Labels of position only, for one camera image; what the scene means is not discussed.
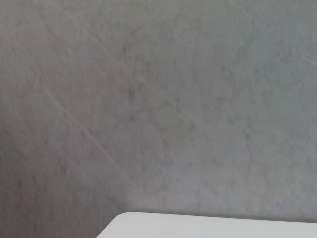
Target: marble wall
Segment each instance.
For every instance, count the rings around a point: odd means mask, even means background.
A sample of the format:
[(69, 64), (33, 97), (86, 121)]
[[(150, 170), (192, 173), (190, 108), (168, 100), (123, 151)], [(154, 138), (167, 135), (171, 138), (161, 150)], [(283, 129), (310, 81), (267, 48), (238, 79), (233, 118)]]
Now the marble wall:
[(317, 222), (314, 0), (0, 1), (0, 236), (150, 211)]

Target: gray marble tile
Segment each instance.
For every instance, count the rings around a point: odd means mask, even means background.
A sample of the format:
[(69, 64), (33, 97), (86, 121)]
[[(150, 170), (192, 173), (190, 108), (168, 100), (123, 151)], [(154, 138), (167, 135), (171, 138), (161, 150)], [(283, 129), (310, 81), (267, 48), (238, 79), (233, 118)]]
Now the gray marble tile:
[(249, 81), (223, 118), (243, 131), (252, 160), (310, 167), (316, 162), (316, 138), (310, 132), (316, 127), (317, 72), (291, 51), (289, 59), (282, 66), (268, 63), (271, 69), (258, 74), (259, 81)]
[(314, 0), (235, 0), (239, 8), (317, 63), (317, 3)]
[(96, 237), (118, 214), (65, 158), (14, 146), (0, 156), (1, 237)]
[(29, 25), (65, 17), (47, 0), (2, 0), (0, 2), (0, 40)]
[[(239, 130), (224, 125), (208, 134), (156, 90), (130, 79), (131, 72), (80, 28), (56, 25), (50, 31), (37, 27), (35, 32), (25, 32), (16, 37), (17, 42), (10, 41), (14, 45), (10, 48), (24, 55), (23, 65), (32, 69), (32, 77), (61, 100), (144, 191), (143, 206), (132, 199), (131, 208), (195, 212), (196, 185), (208, 180), (210, 167), (247, 162), (244, 135)], [(74, 39), (63, 38), (63, 32), (72, 32)], [(42, 40), (36, 44), (24, 40), (37, 35)], [(61, 134), (57, 141), (68, 146), (77, 137), (65, 141)], [(90, 177), (98, 171), (93, 168), (85, 169)]]
[(71, 15), (80, 15), (89, 7), (104, 0), (50, 0), (57, 7)]
[[(117, 19), (103, 12), (109, 7), (96, 5), (80, 21), (133, 69), (134, 77), (161, 90), (206, 126), (222, 121), (252, 80), (269, 77), (274, 87), (300, 83), (306, 63), (227, 1), (140, 5), (133, 11), (133, 16), (143, 16), (137, 20)], [(120, 9), (128, 11), (128, 4)], [(120, 34), (112, 34), (111, 27)]]
[(13, 228), (20, 222), (24, 237), (95, 237), (141, 195), (30, 76), (18, 51), (3, 44), (0, 52), (3, 219)]
[(316, 188), (309, 181), (316, 179), (314, 169), (252, 163), (225, 167), (214, 176), (200, 186), (202, 213), (211, 209), (217, 216), (316, 221)]

